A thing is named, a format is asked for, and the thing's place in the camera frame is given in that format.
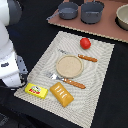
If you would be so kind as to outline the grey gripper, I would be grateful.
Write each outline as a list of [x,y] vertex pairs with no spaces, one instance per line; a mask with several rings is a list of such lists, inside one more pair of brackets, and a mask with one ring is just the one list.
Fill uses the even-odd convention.
[[18,83],[25,84],[27,82],[28,70],[21,56],[17,57],[17,66],[18,66],[18,75],[17,75]]

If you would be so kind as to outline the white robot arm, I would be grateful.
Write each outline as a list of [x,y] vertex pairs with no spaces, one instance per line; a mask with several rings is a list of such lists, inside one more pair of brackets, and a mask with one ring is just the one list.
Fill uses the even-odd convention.
[[0,0],[0,79],[7,88],[22,87],[28,73],[21,56],[18,56],[13,42],[9,39],[7,26],[16,24],[22,15],[17,0]]

